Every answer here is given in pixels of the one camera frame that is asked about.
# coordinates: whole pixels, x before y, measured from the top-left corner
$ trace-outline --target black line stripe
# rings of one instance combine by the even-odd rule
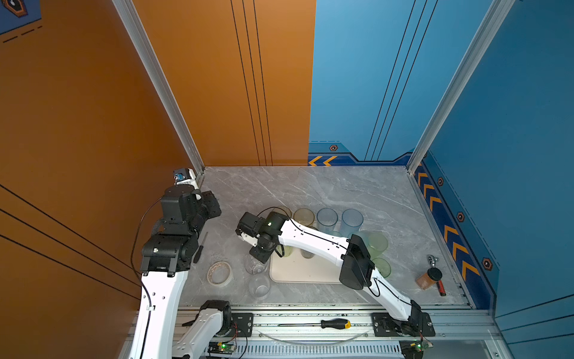
[[[517,327],[512,327],[512,328],[508,328],[508,329],[502,329],[501,331],[506,331],[506,330],[512,330],[512,329],[518,329],[518,328],[524,328],[524,327],[528,327],[531,325],[536,325],[536,324],[540,324],[540,323],[546,323],[546,322],[551,322],[551,321],[557,321],[559,319],[564,319],[564,318],[569,318],[571,316],[574,316],[574,314],[570,314],[570,315],[564,315],[564,316],[560,316],[558,318],[552,318],[552,319],[547,319],[545,321],[539,321],[539,322],[534,322],[534,323],[530,323],[530,324],[524,324],[524,325],[520,325]]]
[[[377,137],[377,142],[375,143],[375,148],[373,149],[373,155],[371,156],[371,161],[375,157],[375,151],[377,150],[377,145],[379,144],[379,140],[381,139],[381,134],[383,133],[383,129],[385,128],[385,123],[387,122],[387,116],[389,115],[389,111],[391,106],[393,105],[393,99],[395,94],[397,93],[398,84],[401,82],[402,72],[405,69],[406,62],[409,59],[410,49],[413,46],[414,38],[417,36],[418,26],[421,23],[422,15],[425,13],[426,3],[428,0],[425,0],[425,5],[422,7],[421,15],[418,18],[417,27],[414,29],[413,38],[410,41],[409,50],[406,52],[405,61],[402,63],[401,73],[398,75],[397,85],[393,91],[393,96],[391,97],[391,101],[389,102],[389,108],[387,109],[387,113],[385,115],[385,120],[383,121],[383,125],[381,126],[381,131],[379,132],[379,137]]]
[[[531,309],[531,308],[536,308],[536,307],[539,307],[539,306],[543,306],[543,305],[545,305],[545,304],[549,304],[549,303],[557,302],[557,301],[562,300],[562,299],[570,298],[570,297],[572,297],[572,296],[574,296],[574,294],[566,295],[566,296],[563,296],[562,298],[552,299],[552,300],[549,300],[549,301],[544,302],[544,303],[535,304],[535,305],[533,305],[533,306],[526,307],[526,308],[522,308],[522,309],[519,309],[519,310],[515,310],[515,311],[510,312],[510,313],[498,315],[498,316],[495,316],[495,318],[500,318],[500,317],[505,316],[505,315],[510,315],[510,314],[514,314],[514,313],[521,312],[521,311],[523,311],[523,310],[527,310],[527,309]]]
[[[237,32],[237,22],[235,20],[235,12],[233,11],[233,1],[229,0],[231,4],[231,14],[233,15],[233,23],[235,24],[235,35],[237,35],[237,47],[239,48],[239,58],[241,59],[241,69],[243,70],[243,81],[245,82],[245,93],[247,94],[247,105],[249,106],[249,116],[251,116],[251,127],[253,128],[253,139],[255,140],[255,150],[257,151],[257,162],[261,165],[259,159],[259,147],[257,146],[257,136],[255,135],[255,125],[253,124],[253,113],[251,112],[251,102],[249,102],[249,91],[247,90],[247,78],[245,77],[245,67],[243,66],[243,56],[241,56],[241,46],[239,45],[239,33]]]
[[[267,151],[265,151],[265,140],[263,139],[263,126],[261,125],[261,111],[259,110],[259,96],[257,95],[257,84],[255,83],[255,70],[253,69],[253,56],[251,55],[251,41],[249,41],[249,30],[247,28],[247,14],[245,13],[245,1],[243,4],[243,18],[245,20],[245,32],[247,33],[247,46],[249,47],[249,59],[251,60],[251,74],[253,75],[253,88],[255,89],[255,102],[257,104],[257,117],[259,117],[259,130],[261,131],[261,143],[263,144],[263,158],[267,166]]]
[[[430,14],[429,22],[426,24],[425,32],[422,34],[421,43],[418,45],[417,53],[414,56],[413,64],[410,66],[409,75],[406,77],[405,86],[402,88],[401,96],[399,97],[398,102],[397,102],[397,107],[395,107],[395,111],[393,112],[393,117],[391,117],[391,122],[389,123],[389,128],[387,128],[387,133],[385,134],[385,139],[383,140],[383,144],[381,145],[381,149],[379,150],[379,155],[377,156],[377,158],[379,158],[381,156],[381,152],[383,151],[383,147],[385,146],[385,142],[387,141],[387,136],[389,135],[389,131],[391,129],[391,126],[393,125],[393,120],[394,120],[395,115],[397,114],[398,106],[401,104],[402,94],[405,93],[406,85],[409,83],[410,73],[413,71],[414,63],[417,61],[418,52],[421,50],[422,42],[425,40],[426,31],[428,30],[429,25],[431,24],[432,16],[435,13],[436,5],[438,3],[439,3],[439,0],[437,0],[435,2],[435,6],[433,7],[432,12]]]
[[[261,66],[261,83],[263,84],[263,101],[265,103],[265,119],[267,120],[267,138],[269,139],[269,155],[271,155],[271,165],[273,165],[273,151],[271,149],[271,134],[269,133],[269,115],[267,114],[267,96],[265,95],[265,81],[263,81],[263,61],[261,61],[261,45],[259,44],[259,28],[257,27],[257,12],[255,11],[255,0],[253,0],[253,14],[255,15],[255,31],[257,32],[259,65]]]
[[[18,37],[18,36],[16,35],[16,36],[14,36],[14,37],[9,38],[8,40],[4,40],[2,43],[7,43],[8,41],[14,40],[14,39],[17,38],[17,37]]]
[[[41,214],[45,215],[46,217],[50,218],[51,220],[53,220],[54,222],[58,223],[60,226],[66,228],[67,230],[69,230],[70,232],[72,232],[73,234],[77,235],[78,237],[80,237],[81,239],[85,240],[86,242],[88,242],[89,244],[91,244],[92,246],[98,248],[99,250],[101,250],[102,252],[104,252],[105,254],[107,254],[108,256],[112,257],[113,259],[117,260],[118,262],[120,262],[121,264],[125,265],[126,267],[130,268],[131,267],[129,265],[127,265],[126,263],[124,263],[123,261],[121,261],[119,258],[115,257],[113,254],[111,254],[110,252],[106,251],[105,249],[103,249],[102,247],[98,246],[96,243],[91,242],[90,240],[88,240],[86,237],[84,237],[83,235],[79,234],[78,232],[74,231],[73,229],[71,229],[70,227],[68,227],[67,225],[63,224],[62,222],[58,221],[56,218],[52,217],[51,215],[49,215],[48,213],[42,211],[41,209],[39,209],[38,207],[36,207],[35,205],[31,204],[30,202],[28,202],[27,200],[25,200],[24,198],[20,197],[19,195],[17,195],[16,193],[10,191],[8,188],[4,187],[3,185],[0,184],[0,187],[2,187],[4,190],[6,190],[7,192],[11,193],[12,195],[14,195],[16,198],[18,198],[19,200],[23,201],[24,203],[28,204],[30,207],[34,208],[35,210],[37,210],[38,212],[40,212]]]
[[[58,263],[58,264],[61,264],[61,265],[63,265],[64,267],[73,270],[74,272],[80,273],[81,275],[85,275],[85,276],[88,277],[88,278],[92,278],[93,280],[95,280],[95,281],[97,281],[97,282],[99,282],[99,283],[102,283],[103,285],[105,285],[105,286],[107,286],[107,287],[110,287],[110,288],[112,288],[112,289],[115,289],[115,290],[117,290],[118,292],[124,293],[125,295],[129,295],[130,297],[134,298],[135,300],[139,300],[138,297],[135,297],[135,296],[133,296],[133,295],[131,295],[131,294],[129,294],[129,293],[126,293],[126,292],[124,292],[123,290],[114,287],[113,285],[109,285],[109,284],[107,284],[107,283],[105,283],[105,282],[102,282],[101,280],[96,279],[96,278],[94,278],[94,277],[92,277],[92,276],[90,276],[90,275],[88,275],[88,274],[85,274],[84,272],[78,271],[76,268],[70,267],[69,265],[64,264],[64,263],[62,263],[62,262],[60,262],[60,261],[57,261],[57,260],[55,260],[54,258],[48,257],[47,255],[45,255],[45,254],[43,254],[43,253],[40,253],[40,252],[38,252],[37,250],[34,250],[34,249],[32,249],[32,248],[30,248],[30,247],[28,247],[28,246],[25,246],[25,245],[23,245],[23,244],[21,244],[21,243],[15,241],[15,240],[11,239],[11,238],[8,238],[7,236],[5,236],[5,235],[3,235],[3,234],[0,234],[0,237],[2,237],[2,238],[6,239],[6,240],[8,240],[8,241],[10,241],[10,242],[12,242],[12,243],[14,243],[14,244],[17,244],[17,245],[19,245],[20,247],[26,248],[27,250],[29,250],[29,251],[31,251],[31,252],[34,252],[34,253],[36,253],[36,254],[39,254],[40,256],[42,256],[42,257],[44,257],[44,258],[47,258],[47,259],[49,259],[49,260],[51,260],[51,261],[54,261],[54,262],[56,262],[56,263]]]
[[[406,30],[409,28],[409,23],[410,23],[410,17],[413,15],[413,10],[414,10],[414,4],[417,1],[414,0],[413,1],[413,7],[410,8],[410,14],[409,14],[409,19],[406,22],[406,26],[405,26],[405,31],[402,33],[402,39],[401,39],[401,44],[398,47],[398,51],[397,51],[397,56],[395,57],[395,62],[393,64],[393,69],[391,70],[391,75],[389,76],[389,82],[387,82],[387,88],[385,89],[385,95],[383,96],[383,101],[381,101],[381,107],[379,108],[379,114],[377,115],[377,120],[375,121],[375,126],[373,127],[373,133],[371,133],[371,139],[369,140],[369,145],[367,146],[367,152],[364,154],[364,160],[367,160],[367,155],[369,154],[369,149],[371,148],[371,142],[373,141],[373,136],[375,136],[375,130],[377,129],[377,124],[379,123],[379,117],[381,116],[381,110],[383,109],[383,104],[385,103],[385,98],[387,97],[387,91],[389,90],[389,86],[391,83],[391,79],[393,78],[393,72],[394,72],[394,68],[397,65],[397,60],[398,60],[398,55],[399,53],[401,53],[401,48],[402,48],[402,42],[405,39],[405,35],[406,35]]]
[[[78,250],[76,250],[76,249],[70,247],[69,245],[67,245],[67,244],[65,244],[65,243],[63,243],[63,242],[61,242],[61,241],[55,239],[54,237],[52,237],[52,236],[50,236],[49,234],[47,234],[47,233],[45,233],[45,232],[39,230],[38,228],[36,228],[36,227],[34,227],[34,226],[32,226],[32,225],[30,225],[30,224],[24,222],[23,220],[21,220],[20,218],[16,217],[15,215],[13,215],[13,214],[11,214],[11,213],[8,213],[8,212],[6,212],[5,210],[3,210],[3,209],[1,209],[1,208],[0,208],[0,212],[3,212],[4,214],[9,215],[10,217],[14,218],[16,221],[18,221],[18,222],[20,222],[20,223],[23,223],[24,225],[26,225],[26,226],[32,228],[33,230],[35,230],[36,232],[41,233],[41,234],[43,234],[44,236],[50,238],[52,241],[55,241],[55,242],[61,244],[62,246],[68,248],[69,250],[72,250],[72,251],[76,252],[77,254],[81,255],[82,257],[84,257],[84,258],[86,258],[86,259],[89,259],[90,261],[94,262],[95,264],[99,265],[100,267],[106,268],[108,271],[112,272],[113,274],[116,274],[116,275],[118,275],[118,276],[124,278],[125,280],[129,281],[130,283],[133,283],[133,284],[135,284],[135,285],[137,285],[137,286],[139,287],[139,284],[138,284],[138,283],[129,280],[128,278],[122,276],[121,274],[119,274],[119,273],[116,272],[116,271],[113,271],[112,269],[106,267],[105,265],[101,264],[100,262],[97,262],[97,261],[93,260],[92,258],[90,258],[90,257],[86,256],[85,254],[79,252]]]
[[[521,341],[519,341],[519,342],[512,342],[512,343],[507,343],[507,344],[508,344],[508,345],[511,345],[511,344],[519,344],[519,343],[536,342],[536,341],[538,341],[538,340],[544,340],[544,339],[569,337],[570,335],[574,335],[574,333],[561,334],[561,335],[553,335],[552,337],[544,337],[544,338],[536,338],[536,339],[529,339],[529,340],[521,340]]]
[[[36,22],[36,21],[40,21],[40,20],[42,20],[42,18],[39,18],[39,19],[36,19],[36,20],[32,20],[32,21],[27,22],[27,23],[25,23],[25,24],[19,25],[17,28],[13,28],[13,29],[10,29],[10,30],[6,30],[6,31],[0,33],[0,35],[5,34],[5,33],[9,33],[9,32],[12,31],[12,30],[19,29],[19,28],[24,27],[24,26],[26,26],[26,25],[30,25],[32,22]]]

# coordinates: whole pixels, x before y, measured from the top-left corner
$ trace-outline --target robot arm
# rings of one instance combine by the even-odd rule
[[[253,246],[249,253],[263,263],[280,244],[298,247],[329,260],[341,268],[341,283],[374,297],[398,321],[404,334],[418,336],[422,331],[421,307],[383,278],[359,236],[334,237],[277,212],[271,212],[267,218],[245,213],[235,232]]]
[[[164,230],[143,246],[142,297],[130,358],[199,358],[209,340],[231,325],[229,302],[210,300],[172,347],[183,285],[205,222],[221,214],[211,191],[201,192],[190,169],[174,171],[176,184],[161,198]]]

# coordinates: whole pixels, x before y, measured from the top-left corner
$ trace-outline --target aluminum frame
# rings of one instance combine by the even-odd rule
[[[126,28],[131,42],[134,44],[135,50],[138,52],[139,58],[142,60],[143,66],[148,72],[153,86],[156,88],[157,95],[160,97],[161,103],[163,103],[165,111],[168,113],[181,144],[193,165],[197,176],[197,183],[201,185],[203,182],[205,164],[191,137],[189,127],[185,122],[168,80],[165,77],[164,70],[161,68],[160,61],[153,50],[152,43],[139,18],[135,5],[131,0],[112,0],[112,3],[114,3],[119,17],[122,19],[123,26]]]
[[[492,4],[490,4],[484,19],[482,19],[474,38],[459,64],[459,67],[456,69],[450,84],[448,84],[443,98],[441,98],[439,105],[436,107],[435,113],[433,113],[430,118],[428,125],[422,133],[422,136],[406,165],[409,173],[412,174],[415,172],[425,153],[431,147],[437,133],[439,133],[439,130],[447,119],[448,114],[451,113],[452,108],[459,99],[459,96],[463,92],[468,80],[474,73],[476,66],[478,66],[478,63],[482,59],[482,56],[486,52],[490,42],[492,42],[492,39],[502,25],[502,22],[508,15],[514,1],[515,0],[493,0]]]

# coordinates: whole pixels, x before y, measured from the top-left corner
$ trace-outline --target plastic cup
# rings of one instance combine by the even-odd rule
[[[371,259],[375,264],[376,269],[379,270],[379,273],[383,276],[383,278],[387,278],[391,275],[391,265],[383,258],[374,258]]]
[[[269,276],[265,273],[254,275],[247,284],[249,294],[254,299],[263,299],[267,297],[271,289],[271,281]]]
[[[335,229],[339,215],[331,208],[323,208],[317,212],[317,228],[323,233],[329,233]]]
[[[255,257],[253,257],[250,254],[248,254],[245,257],[245,270],[249,274],[256,275],[259,273],[263,273],[264,271],[267,270],[268,266],[269,266],[269,262],[261,263],[260,261],[258,261]]]
[[[283,258],[289,257],[293,253],[293,247],[284,245],[283,248],[285,248],[285,254],[283,254]],[[277,251],[281,253],[281,246],[277,246]]]
[[[389,247],[389,240],[381,232],[373,232],[369,234],[368,245],[383,253]]]
[[[369,252],[369,255],[371,256],[371,260],[373,260],[374,258],[377,258],[381,254],[383,254],[383,252],[379,252],[378,250],[374,249],[371,246],[367,246],[367,251]]]
[[[354,209],[348,209],[341,216],[341,228],[339,232],[343,237],[349,237],[351,233],[357,232],[363,224],[363,215]]]
[[[293,213],[293,220],[308,227],[315,221],[315,214],[309,208],[299,208]]]

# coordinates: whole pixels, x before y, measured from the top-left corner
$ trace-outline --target screwdriver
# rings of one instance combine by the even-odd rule
[[[205,235],[203,236],[203,240],[201,241],[201,245],[199,246],[199,248],[197,249],[197,253],[195,253],[195,256],[193,257],[193,262],[197,263],[199,262],[199,257],[201,257],[201,251],[203,251],[203,244],[205,243],[205,239],[207,238],[207,233],[209,232],[205,232]]]
[[[334,329],[349,329],[351,327],[351,322],[343,318],[331,319],[330,321],[321,321],[321,324],[315,323],[289,323],[289,324],[279,324],[279,326],[293,326],[293,327],[318,327],[321,328],[334,328]]]

